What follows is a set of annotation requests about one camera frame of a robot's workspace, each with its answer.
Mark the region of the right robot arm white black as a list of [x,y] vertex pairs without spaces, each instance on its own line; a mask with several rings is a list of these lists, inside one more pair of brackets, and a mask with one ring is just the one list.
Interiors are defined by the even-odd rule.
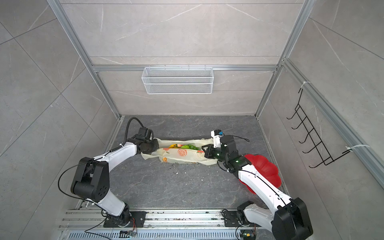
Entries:
[[238,207],[243,225],[256,224],[270,231],[276,240],[306,240],[313,227],[306,204],[292,199],[268,181],[252,164],[251,155],[240,155],[233,136],[220,130],[211,132],[213,143],[202,150],[208,159],[223,163],[226,171],[249,187],[268,207],[261,209],[248,201]]

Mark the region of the cream plastic shopping bag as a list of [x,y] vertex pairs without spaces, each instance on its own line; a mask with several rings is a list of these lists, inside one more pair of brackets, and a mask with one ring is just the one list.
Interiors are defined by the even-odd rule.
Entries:
[[[159,149],[151,154],[141,154],[147,160],[150,158],[159,158],[161,162],[171,164],[202,164],[206,166],[215,165],[216,159],[207,159],[202,151],[202,146],[212,144],[213,139],[200,139],[200,140],[161,140],[159,142]],[[178,144],[178,149],[170,149],[169,146]],[[193,145],[199,147],[200,150],[181,149],[183,145]]]

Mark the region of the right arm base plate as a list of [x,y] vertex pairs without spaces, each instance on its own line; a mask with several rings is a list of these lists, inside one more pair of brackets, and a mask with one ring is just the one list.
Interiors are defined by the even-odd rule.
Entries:
[[225,227],[239,227],[243,224],[239,211],[221,211],[222,218],[224,219]]

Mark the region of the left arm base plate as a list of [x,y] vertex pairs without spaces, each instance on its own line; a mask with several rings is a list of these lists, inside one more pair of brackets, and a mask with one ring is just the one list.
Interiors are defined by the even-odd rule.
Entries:
[[120,216],[107,214],[104,222],[104,228],[142,228],[145,223],[147,212],[123,212]]

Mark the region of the red flower-shaped plate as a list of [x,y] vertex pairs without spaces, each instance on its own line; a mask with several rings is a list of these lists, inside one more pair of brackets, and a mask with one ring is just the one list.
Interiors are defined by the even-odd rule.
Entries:
[[279,176],[279,170],[275,164],[271,163],[262,155],[247,154],[244,158],[248,160],[250,164],[253,165],[255,169],[275,188],[278,189],[281,187],[282,180]]

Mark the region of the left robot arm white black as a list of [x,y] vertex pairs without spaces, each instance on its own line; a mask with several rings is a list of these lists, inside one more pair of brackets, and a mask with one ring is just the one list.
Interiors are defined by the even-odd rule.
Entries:
[[138,134],[125,139],[115,149],[94,157],[82,158],[77,166],[71,193],[96,204],[109,216],[120,217],[129,211],[128,204],[110,190],[110,172],[124,161],[138,154],[151,154],[159,149],[153,131],[141,127]]

